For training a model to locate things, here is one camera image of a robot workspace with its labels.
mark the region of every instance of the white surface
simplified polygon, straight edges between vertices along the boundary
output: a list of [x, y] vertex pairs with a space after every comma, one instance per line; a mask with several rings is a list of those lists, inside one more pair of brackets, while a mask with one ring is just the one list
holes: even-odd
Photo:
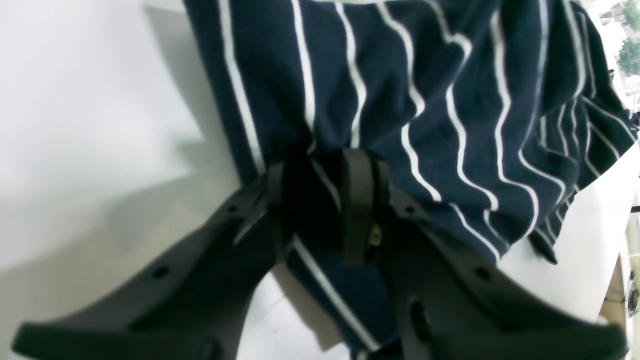
[[[183, 11], [171, 0], [0, 1], [0, 359], [21, 321], [99, 299], [238, 187]], [[639, 157], [634, 147], [578, 196], [559, 266], [522, 242], [500, 267], [594, 320]], [[344, 360], [328, 322], [278, 269], [257, 290], [239, 359]]]
[[[623, 278], [623, 282], [622, 282], [622, 288], [623, 288], [623, 293], [624, 294], [628, 294], [629, 293], [629, 279], [631, 278], [631, 263], [629, 261], [629, 246], [628, 246], [628, 241], [629, 241], [629, 237], [628, 237], [628, 233], [629, 233], [629, 224], [633, 222], [633, 217], [629, 217], [629, 219], [627, 220], [627, 228], [625, 231], [625, 241], [623, 241], [620, 244], [620, 272], [622, 274], [622, 278]], [[627, 306], [627, 303], [624, 304], [624, 308], [625, 308], [625, 332], [627, 333], [627, 343], [629, 344], [629, 352], [627, 352], [627, 356], [625, 357], [625, 360], [631, 360], [633, 357], [632, 355], [635, 355], [637, 353], [637, 349], [635, 349], [635, 341], [634, 341], [634, 334], [635, 334], [635, 329], [634, 329], [634, 319], [629, 317], [629, 307]]]

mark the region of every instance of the striped clothing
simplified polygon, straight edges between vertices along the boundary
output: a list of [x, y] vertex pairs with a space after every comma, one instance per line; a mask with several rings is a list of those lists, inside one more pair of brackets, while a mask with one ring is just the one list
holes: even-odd
[[[332, 154], [369, 149], [442, 227], [497, 262], [520, 239], [551, 246], [574, 195], [636, 141], [637, 117], [577, 3], [186, 4], [241, 179], [307, 151], [310, 213], [337, 211]], [[343, 266], [331, 229], [299, 236], [289, 267], [354, 356], [400, 359], [376, 269]]]

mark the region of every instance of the tree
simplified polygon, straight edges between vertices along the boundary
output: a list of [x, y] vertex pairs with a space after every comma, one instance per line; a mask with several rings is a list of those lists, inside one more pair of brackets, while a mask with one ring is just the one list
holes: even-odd
[[627, 23], [631, 25], [631, 28], [633, 28], [633, 30], [640, 29], [640, 12], [638, 11], [635, 2], [627, 2], [625, 4], [625, 7], [622, 8], [622, 13], [625, 15]]
[[640, 43], [625, 40], [618, 53], [618, 65], [627, 74], [640, 75]]

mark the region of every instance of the navy striped fabric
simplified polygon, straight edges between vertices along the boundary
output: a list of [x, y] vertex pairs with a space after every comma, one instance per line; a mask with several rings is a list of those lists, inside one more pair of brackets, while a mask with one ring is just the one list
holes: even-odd
[[[291, 151], [361, 147], [452, 234], [493, 262], [557, 239], [574, 195], [636, 141], [600, 37], [564, 0], [186, 0], [244, 183]], [[289, 267], [359, 359], [400, 359], [385, 288], [341, 264], [336, 224], [299, 234]]]

